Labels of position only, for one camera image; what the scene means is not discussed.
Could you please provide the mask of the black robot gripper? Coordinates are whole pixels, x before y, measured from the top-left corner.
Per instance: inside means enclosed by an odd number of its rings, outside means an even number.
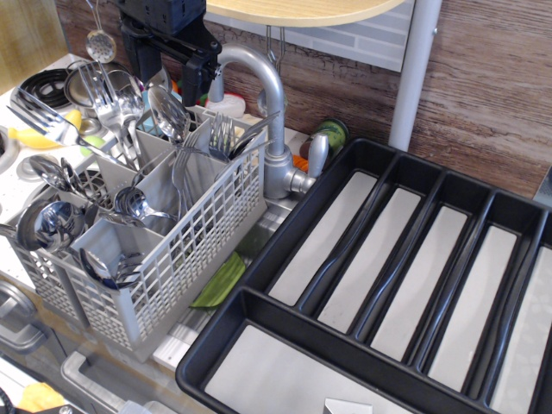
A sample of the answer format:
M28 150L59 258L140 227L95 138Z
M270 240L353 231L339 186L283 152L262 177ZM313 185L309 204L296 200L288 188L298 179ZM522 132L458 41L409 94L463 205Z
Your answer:
M160 51L191 57L182 66L181 97L185 107L194 106L216 77L216 57L212 56L222 51L204 25L206 2L129 0L118 1L116 7L121 12L123 45L140 81L145 83L161 70Z

